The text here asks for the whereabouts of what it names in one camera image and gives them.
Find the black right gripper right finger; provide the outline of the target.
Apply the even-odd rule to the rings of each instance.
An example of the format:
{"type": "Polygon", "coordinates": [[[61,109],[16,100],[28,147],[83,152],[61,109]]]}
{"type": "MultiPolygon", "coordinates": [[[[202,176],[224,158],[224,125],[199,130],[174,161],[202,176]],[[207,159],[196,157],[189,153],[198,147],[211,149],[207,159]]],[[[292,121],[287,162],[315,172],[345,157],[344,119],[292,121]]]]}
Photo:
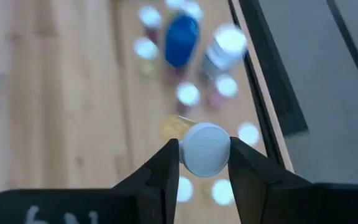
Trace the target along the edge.
{"type": "Polygon", "coordinates": [[[229,179],[241,223],[358,223],[358,185],[311,183],[236,137],[229,179]]]}

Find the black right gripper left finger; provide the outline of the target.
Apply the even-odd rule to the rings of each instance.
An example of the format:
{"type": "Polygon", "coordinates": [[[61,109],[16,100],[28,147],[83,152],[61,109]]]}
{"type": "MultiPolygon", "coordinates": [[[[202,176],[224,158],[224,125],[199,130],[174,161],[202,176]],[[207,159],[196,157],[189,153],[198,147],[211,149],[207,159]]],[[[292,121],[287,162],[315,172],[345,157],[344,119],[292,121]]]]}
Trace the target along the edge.
{"type": "Polygon", "coordinates": [[[0,223],[173,223],[179,142],[169,140],[111,189],[16,189],[0,192],[0,223]]]}

